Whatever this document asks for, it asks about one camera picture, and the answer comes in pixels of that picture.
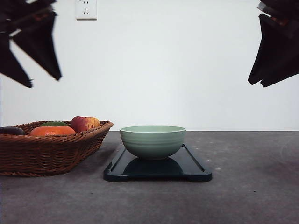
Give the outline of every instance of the gray concrete floor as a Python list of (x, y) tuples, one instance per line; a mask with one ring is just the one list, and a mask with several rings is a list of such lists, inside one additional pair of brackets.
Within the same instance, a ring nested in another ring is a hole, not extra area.
[(187, 132), (185, 143), (213, 180), (104, 181), (122, 147), (109, 132), (70, 173), (0, 176), (1, 224), (299, 223), (299, 132)]

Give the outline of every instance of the dark plastic tray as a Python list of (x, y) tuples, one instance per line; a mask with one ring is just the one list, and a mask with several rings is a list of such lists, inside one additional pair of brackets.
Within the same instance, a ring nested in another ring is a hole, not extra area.
[(212, 172), (185, 144), (163, 160), (143, 160), (123, 148), (104, 170), (106, 181), (123, 182), (138, 178), (186, 178), (192, 182), (207, 182), (212, 179)]

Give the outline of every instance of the ceramic bowl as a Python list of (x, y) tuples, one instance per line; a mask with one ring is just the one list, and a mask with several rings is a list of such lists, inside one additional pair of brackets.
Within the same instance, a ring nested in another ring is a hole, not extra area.
[(176, 126), (131, 126), (120, 129), (121, 140), (133, 155), (160, 160), (175, 154), (184, 143), (186, 129)]

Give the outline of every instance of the apple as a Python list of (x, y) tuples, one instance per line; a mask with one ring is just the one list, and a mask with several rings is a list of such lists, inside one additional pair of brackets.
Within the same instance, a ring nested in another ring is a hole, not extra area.
[(91, 128), (97, 128), (101, 124), (97, 118), (76, 116), (71, 120), (71, 128), (75, 132), (87, 131)]

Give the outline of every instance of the woven basket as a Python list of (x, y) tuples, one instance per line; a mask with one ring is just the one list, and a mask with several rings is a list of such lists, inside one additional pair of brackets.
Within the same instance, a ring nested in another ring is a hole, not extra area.
[[(46, 121), (24, 125), (25, 134)], [(101, 121), (101, 126), (72, 135), (36, 137), (0, 135), (0, 175), (51, 176), (70, 172), (86, 157), (96, 152), (113, 123)]]

